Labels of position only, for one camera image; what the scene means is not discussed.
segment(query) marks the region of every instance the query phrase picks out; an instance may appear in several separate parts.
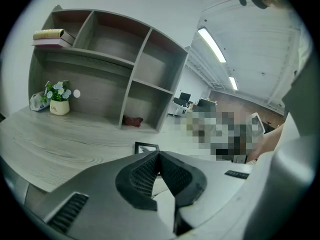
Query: ceiling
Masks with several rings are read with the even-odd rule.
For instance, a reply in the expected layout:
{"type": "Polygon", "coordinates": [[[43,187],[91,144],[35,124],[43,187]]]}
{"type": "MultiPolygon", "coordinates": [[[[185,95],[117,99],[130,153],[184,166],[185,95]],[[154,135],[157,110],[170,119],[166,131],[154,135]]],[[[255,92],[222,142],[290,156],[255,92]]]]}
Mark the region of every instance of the ceiling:
{"type": "Polygon", "coordinates": [[[187,68],[212,90],[238,96],[280,114],[282,97],[298,70],[301,21],[294,11],[259,9],[251,1],[205,0],[198,28],[206,27],[220,47],[220,63],[195,32],[187,68]],[[234,77],[238,91],[229,80],[234,77]]]}

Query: small white plant pot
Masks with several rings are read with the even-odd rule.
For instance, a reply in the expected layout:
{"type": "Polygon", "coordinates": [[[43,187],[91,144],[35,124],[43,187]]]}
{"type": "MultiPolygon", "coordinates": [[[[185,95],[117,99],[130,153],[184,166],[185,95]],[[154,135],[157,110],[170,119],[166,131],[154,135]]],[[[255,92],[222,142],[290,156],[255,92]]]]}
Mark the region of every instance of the small white plant pot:
{"type": "Polygon", "coordinates": [[[65,101],[50,101],[50,112],[52,114],[63,116],[70,111],[69,100],[65,101]]]}

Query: ceiling light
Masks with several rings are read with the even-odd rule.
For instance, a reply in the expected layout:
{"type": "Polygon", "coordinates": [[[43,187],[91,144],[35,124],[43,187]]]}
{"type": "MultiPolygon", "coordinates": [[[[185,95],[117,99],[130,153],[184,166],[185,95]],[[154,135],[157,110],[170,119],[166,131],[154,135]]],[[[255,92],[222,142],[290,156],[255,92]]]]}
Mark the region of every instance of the ceiling light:
{"type": "Polygon", "coordinates": [[[211,49],[213,50],[213,52],[216,55],[216,57],[218,58],[218,60],[221,63],[225,63],[226,59],[225,59],[224,55],[222,54],[221,50],[219,49],[215,40],[212,38],[212,36],[207,31],[207,29],[205,27],[202,27],[202,28],[198,29],[198,33],[203,37],[203,39],[211,47],[211,49]]]}
{"type": "Polygon", "coordinates": [[[229,79],[230,79],[230,82],[231,82],[231,84],[232,84],[233,89],[235,89],[236,91],[238,91],[238,87],[237,87],[235,78],[232,77],[232,76],[229,76],[229,79]]]}

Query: potted plant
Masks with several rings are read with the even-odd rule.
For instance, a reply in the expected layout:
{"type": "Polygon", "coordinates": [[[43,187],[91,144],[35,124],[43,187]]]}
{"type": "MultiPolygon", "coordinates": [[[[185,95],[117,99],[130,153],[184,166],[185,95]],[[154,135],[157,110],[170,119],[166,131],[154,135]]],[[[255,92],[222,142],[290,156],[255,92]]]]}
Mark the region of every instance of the potted plant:
{"type": "Polygon", "coordinates": [[[67,89],[68,81],[59,81],[52,85],[48,81],[45,85],[42,101],[50,100],[50,112],[52,114],[63,116],[70,111],[69,97],[71,90],[67,89]]]}

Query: shelf unit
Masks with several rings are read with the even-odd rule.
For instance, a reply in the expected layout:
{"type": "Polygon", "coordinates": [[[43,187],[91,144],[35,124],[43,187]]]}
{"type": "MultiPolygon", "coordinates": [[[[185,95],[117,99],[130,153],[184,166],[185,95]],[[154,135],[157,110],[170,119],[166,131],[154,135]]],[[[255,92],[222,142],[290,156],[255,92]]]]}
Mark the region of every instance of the shelf unit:
{"type": "Polygon", "coordinates": [[[57,5],[42,29],[62,28],[75,37],[70,48],[35,48],[29,98],[47,81],[69,80],[70,110],[118,122],[124,131],[157,133],[173,100],[188,52],[138,20],[91,9],[57,5]],[[122,125],[123,115],[141,127],[122,125]]]}

